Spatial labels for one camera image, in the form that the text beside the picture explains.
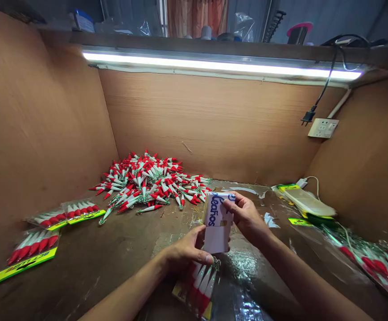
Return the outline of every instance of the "white pipe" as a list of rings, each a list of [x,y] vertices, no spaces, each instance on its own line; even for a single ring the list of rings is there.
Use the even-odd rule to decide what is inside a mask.
[[[334,117],[334,115],[340,110],[341,106],[344,105],[344,103],[346,102],[347,98],[349,98],[350,93],[351,93],[351,88],[348,88],[346,93],[344,94],[344,96],[340,99],[340,101],[334,107],[334,109],[329,113],[327,118],[330,119],[330,118]]]
[[[208,72],[208,71],[143,68],[143,67],[122,67],[122,66],[113,66],[108,64],[97,64],[96,67],[99,69],[109,69],[109,70],[134,72],[134,73],[182,74],[182,75],[188,75],[188,76],[258,80],[263,82],[276,82],[276,83],[283,83],[283,84],[289,84],[289,85],[304,85],[304,86],[323,86],[326,82],[325,80],[291,80],[287,78],[272,78],[272,77],[265,77],[265,76],[253,76],[253,75],[241,75],[241,74],[223,74],[223,73]],[[344,88],[344,89],[349,88],[347,83],[337,82],[332,80],[330,81],[328,86],[336,87],[336,88]]]

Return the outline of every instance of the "right hand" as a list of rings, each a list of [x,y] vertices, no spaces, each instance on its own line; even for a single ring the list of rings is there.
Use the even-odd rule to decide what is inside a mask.
[[[237,192],[230,193],[235,195],[235,202],[225,200],[224,207],[234,214],[234,223],[243,236],[253,246],[259,247],[273,234],[249,198]]]

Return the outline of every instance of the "light tube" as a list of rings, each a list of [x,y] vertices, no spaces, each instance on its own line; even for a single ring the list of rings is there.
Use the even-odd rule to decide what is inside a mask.
[[[103,53],[86,53],[83,52],[87,60],[101,62],[120,62],[141,65],[167,66],[176,68],[192,68],[192,69],[209,69],[209,70],[224,70],[249,72],[257,74],[281,74],[290,76],[306,76],[316,78],[327,78],[329,70],[295,68],[295,67],[279,67],[279,66],[264,66],[264,65],[247,65],[228,62],[206,62],[199,60],[185,59],[168,59],[168,58],[153,58],[153,57],[137,57],[137,56],[122,56]],[[355,71],[332,71],[331,78],[342,80],[355,80],[362,73]]]

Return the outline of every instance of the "yellow label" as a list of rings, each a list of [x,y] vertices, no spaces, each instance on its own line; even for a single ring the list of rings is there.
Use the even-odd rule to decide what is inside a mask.
[[[301,215],[308,219],[309,217],[307,216],[307,212],[306,211],[301,211]],[[315,217],[318,217],[318,218],[322,218],[322,219],[329,219],[329,220],[333,220],[334,218],[331,217],[331,216],[320,216],[320,215],[314,215],[314,214],[310,214],[311,216],[315,216]]]
[[[106,212],[105,210],[100,210],[100,211],[93,212],[93,213],[86,214],[86,215],[75,216],[73,219],[70,219],[68,221],[68,223],[70,225],[72,225],[72,224],[75,224],[75,223],[78,223],[78,222],[81,222],[81,221],[85,221],[85,220],[88,220],[88,219],[91,219],[91,218],[98,217],[100,215],[105,214],[105,212]]]
[[[49,251],[40,253],[36,256],[33,256],[17,264],[14,264],[6,268],[5,270],[0,271],[0,282],[20,272],[23,272],[24,270],[27,270],[28,268],[34,267],[35,265],[41,264],[45,261],[48,261],[49,259],[52,259],[56,254],[56,251],[57,251],[57,247],[52,248]]]
[[[283,196],[279,196],[279,197],[280,197],[280,199],[281,199],[282,201],[288,203],[289,205],[291,205],[291,206],[294,206],[294,205],[295,205],[295,204],[292,203],[289,199],[286,199],[286,198],[284,198]]]
[[[289,218],[288,219],[293,225],[313,226],[302,218]]]
[[[172,294],[179,301],[186,304],[186,291],[184,290],[184,287],[182,286],[182,283],[180,281],[176,282],[175,287],[173,288]],[[203,313],[203,318],[205,318],[206,321],[209,321],[211,317],[212,317],[212,301],[209,302],[206,310],[204,310],[204,313]]]
[[[297,184],[293,185],[283,185],[283,186],[278,186],[277,187],[280,190],[287,190],[287,189],[300,189],[300,187]]]
[[[50,226],[47,230],[57,230],[58,228],[61,228],[62,226],[65,226],[67,224],[68,224],[68,220],[64,220],[57,224],[54,224],[53,226]]]

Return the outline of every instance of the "power socket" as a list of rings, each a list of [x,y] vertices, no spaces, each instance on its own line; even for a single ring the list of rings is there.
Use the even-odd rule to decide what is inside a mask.
[[[332,133],[340,121],[337,119],[316,118],[311,125],[308,136],[331,138]]]

